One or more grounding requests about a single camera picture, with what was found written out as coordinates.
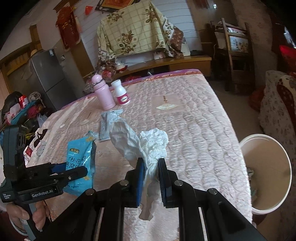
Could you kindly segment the person's left hand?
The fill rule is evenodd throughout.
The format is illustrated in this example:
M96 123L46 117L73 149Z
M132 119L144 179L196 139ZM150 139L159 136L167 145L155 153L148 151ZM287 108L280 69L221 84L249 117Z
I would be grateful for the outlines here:
M50 212L43 201L35 203L35 206L36 211L33 213L32 219L36 225L37 230L41 230L45 224L46 218L49 217ZM9 215L11 223L16 228L16 230L26 233L21 220L29 220L29 214L20 206L14 205L12 203L6 205L6 211Z

